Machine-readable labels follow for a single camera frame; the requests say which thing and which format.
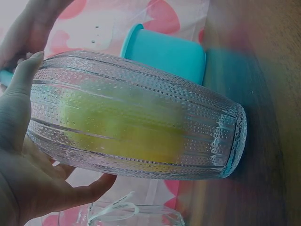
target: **fingernail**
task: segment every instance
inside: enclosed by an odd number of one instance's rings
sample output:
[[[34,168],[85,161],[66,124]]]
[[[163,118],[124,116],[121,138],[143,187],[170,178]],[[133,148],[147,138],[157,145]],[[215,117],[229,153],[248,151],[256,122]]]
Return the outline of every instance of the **fingernail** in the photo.
[[[37,52],[33,54],[30,58],[42,58],[44,57],[44,51]]]

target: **pink patterned fabric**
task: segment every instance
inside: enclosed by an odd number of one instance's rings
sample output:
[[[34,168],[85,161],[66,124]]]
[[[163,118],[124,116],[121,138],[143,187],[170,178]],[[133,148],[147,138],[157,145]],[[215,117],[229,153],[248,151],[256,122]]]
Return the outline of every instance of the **pink patterned fabric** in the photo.
[[[27,1],[0,0],[0,40]],[[74,49],[118,56],[128,30],[137,23],[142,23],[148,30],[201,43],[208,6],[209,0],[75,0],[59,16],[50,33],[46,57]],[[87,185],[100,175],[76,169],[68,181],[73,186]],[[135,204],[175,208],[178,189],[179,181],[118,177],[102,200],[113,202],[136,191],[132,200]],[[64,217],[71,221],[75,211],[65,212]],[[57,214],[51,214],[34,219],[28,226],[56,226],[57,219]]]

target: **pink heart pattern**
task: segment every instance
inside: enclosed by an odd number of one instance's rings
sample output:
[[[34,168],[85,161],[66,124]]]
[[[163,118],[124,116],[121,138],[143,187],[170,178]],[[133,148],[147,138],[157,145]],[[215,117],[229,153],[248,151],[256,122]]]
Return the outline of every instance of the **pink heart pattern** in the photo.
[[[145,29],[164,34],[172,34],[180,30],[179,18],[166,1],[150,0],[146,13],[153,20],[143,24]]]

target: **textured glass vase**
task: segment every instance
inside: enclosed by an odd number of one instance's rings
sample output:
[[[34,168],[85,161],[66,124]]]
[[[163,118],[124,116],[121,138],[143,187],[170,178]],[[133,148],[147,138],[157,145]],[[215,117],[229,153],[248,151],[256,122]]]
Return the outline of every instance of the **textured glass vase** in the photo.
[[[28,135],[54,159],[158,179],[224,178],[246,140],[241,105],[166,72],[87,51],[47,59]]]

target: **white ribbon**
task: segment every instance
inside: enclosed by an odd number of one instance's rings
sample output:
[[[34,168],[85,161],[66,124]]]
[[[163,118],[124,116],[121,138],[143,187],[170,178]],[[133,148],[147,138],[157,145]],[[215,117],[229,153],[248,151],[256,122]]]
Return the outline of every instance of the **white ribbon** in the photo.
[[[101,222],[117,221],[117,220],[124,220],[124,219],[131,218],[132,216],[139,213],[139,208],[135,204],[133,204],[131,202],[124,202],[125,200],[132,197],[133,193],[134,192],[130,192],[126,196],[113,202],[112,204],[110,204],[106,208],[104,208],[102,211],[100,211],[99,213],[97,213],[91,217],[88,215],[88,225],[91,225],[91,223],[95,219],[97,219]],[[123,216],[105,216],[105,214],[113,212],[115,210],[127,210],[127,209],[134,209],[134,211],[133,211],[133,213],[126,214]]]

